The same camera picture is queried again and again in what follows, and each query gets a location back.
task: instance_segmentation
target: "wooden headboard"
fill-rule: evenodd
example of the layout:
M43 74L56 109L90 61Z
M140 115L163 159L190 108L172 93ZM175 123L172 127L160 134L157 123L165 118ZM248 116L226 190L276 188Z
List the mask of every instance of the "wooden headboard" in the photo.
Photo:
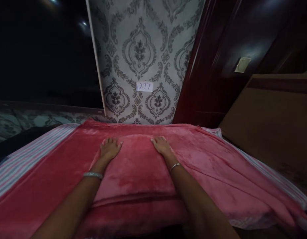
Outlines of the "wooden headboard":
M307 195L307 74L253 75L219 127Z

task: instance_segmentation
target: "hand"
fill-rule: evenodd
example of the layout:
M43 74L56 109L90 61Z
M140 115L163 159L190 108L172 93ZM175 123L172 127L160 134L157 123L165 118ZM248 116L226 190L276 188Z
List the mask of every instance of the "hand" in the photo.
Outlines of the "hand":
M100 158L105 158L108 160L112 160L119 153L123 142L121 141L119 145L117 145L117 139L107 138L105 139L105 143L100 144Z
M153 143L155 149L163 155L163 157L173 155L170 145L164 137L156 137L155 139L152 138L150 141Z

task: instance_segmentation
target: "dark wooden door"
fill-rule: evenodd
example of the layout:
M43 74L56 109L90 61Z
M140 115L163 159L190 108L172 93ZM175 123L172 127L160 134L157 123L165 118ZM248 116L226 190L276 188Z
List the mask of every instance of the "dark wooden door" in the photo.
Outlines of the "dark wooden door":
M252 74L278 73L286 49L306 46L307 0L207 0L173 123L217 127ZM244 73L234 72L240 57L251 58Z

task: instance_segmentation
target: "bangle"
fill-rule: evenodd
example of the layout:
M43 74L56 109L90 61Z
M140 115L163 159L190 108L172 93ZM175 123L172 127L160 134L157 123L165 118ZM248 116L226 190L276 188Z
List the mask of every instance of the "bangle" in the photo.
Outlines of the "bangle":
M171 170L175 167L175 166L178 166L178 165L181 165L180 163L176 163L175 165L173 165L172 167L171 167L171 169L169 170L169 172L171 172Z
M94 172L86 172L83 174L84 177L96 177L99 179L103 179L103 176L99 173L94 173Z

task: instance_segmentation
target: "striped sheet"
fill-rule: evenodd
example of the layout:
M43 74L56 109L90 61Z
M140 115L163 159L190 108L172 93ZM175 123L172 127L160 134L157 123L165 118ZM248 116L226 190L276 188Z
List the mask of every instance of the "striped sheet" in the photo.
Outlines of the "striped sheet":
M0 197L78 126L61 125L7 156L0 165Z
M204 130L220 137L226 141L221 134L221 129L208 129L202 127ZM229 145L235 148L247 161L249 161L257 170L259 170L264 176L266 176L270 181L277 185L281 190L287 193L293 200L295 200L303 210L307 210L307 197L302 193L293 183L287 180L285 177L280 175L278 172L264 164L263 162L255 159L254 157L248 155L244 151L240 150L230 142L226 141Z

